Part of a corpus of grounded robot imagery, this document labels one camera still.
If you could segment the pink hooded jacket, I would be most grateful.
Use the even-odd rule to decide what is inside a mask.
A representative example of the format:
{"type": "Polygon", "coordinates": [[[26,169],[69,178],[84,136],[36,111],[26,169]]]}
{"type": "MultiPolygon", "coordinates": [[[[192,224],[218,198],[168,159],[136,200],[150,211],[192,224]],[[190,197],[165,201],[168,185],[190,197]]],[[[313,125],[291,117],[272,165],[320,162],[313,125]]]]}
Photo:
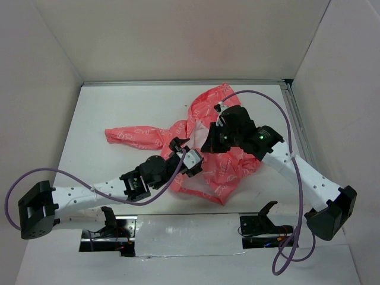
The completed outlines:
{"type": "MultiPolygon", "coordinates": [[[[233,93],[224,83],[199,95],[190,105],[187,118],[175,122],[169,129],[155,126],[125,126],[105,129],[107,142],[126,144],[139,150],[159,150],[168,158],[169,143],[174,137],[187,139],[187,146],[200,150],[208,135],[210,123],[217,120],[214,105],[233,93]]],[[[202,154],[202,172],[193,178],[178,174],[169,189],[224,205],[243,177],[256,172],[260,162],[239,148],[221,154],[202,154]]]]}

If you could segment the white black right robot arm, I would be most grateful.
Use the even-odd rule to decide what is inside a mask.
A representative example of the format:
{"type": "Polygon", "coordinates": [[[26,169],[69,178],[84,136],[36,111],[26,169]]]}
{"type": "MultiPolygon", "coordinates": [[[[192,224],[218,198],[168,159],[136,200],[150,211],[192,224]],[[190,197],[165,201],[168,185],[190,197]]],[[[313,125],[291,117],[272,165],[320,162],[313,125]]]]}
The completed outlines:
{"type": "Polygon", "coordinates": [[[203,153],[226,153],[240,148],[282,175],[302,192],[312,205],[305,214],[306,224],[318,238],[333,239],[352,215],[357,192],[342,187],[320,174],[300,156],[292,154],[289,143],[269,126],[257,127],[248,111],[239,105],[215,105],[217,120],[210,124],[201,148],[203,153]]]}

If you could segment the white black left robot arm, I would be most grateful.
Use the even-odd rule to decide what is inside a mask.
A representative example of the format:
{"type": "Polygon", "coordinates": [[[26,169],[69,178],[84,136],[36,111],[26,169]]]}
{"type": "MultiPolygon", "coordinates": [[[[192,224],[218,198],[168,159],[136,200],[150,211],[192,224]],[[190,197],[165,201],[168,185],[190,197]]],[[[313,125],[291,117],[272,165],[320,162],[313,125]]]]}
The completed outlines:
{"type": "Polygon", "coordinates": [[[203,158],[178,137],[169,144],[167,159],[151,156],[120,177],[89,185],[74,178],[79,186],[53,187],[47,180],[36,183],[18,201],[21,238],[30,240],[50,233],[70,214],[109,204],[141,207],[154,201],[151,190],[161,195],[177,175],[193,177],[202,171],[203,158]]]}

